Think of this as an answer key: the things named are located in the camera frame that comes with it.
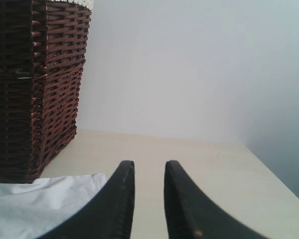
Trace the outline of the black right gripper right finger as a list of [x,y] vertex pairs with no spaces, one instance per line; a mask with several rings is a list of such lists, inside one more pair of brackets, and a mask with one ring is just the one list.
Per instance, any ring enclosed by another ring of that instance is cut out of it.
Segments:
[[165,164],[164,211],[171,239],[263,239],[202,192],[176,160]]

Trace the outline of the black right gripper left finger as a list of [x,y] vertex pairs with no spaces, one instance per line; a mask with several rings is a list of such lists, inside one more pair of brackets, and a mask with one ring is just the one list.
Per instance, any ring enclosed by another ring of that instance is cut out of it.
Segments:
[[129,239],[135,208],[135,165],[122,161],[81,210],[41,239]]

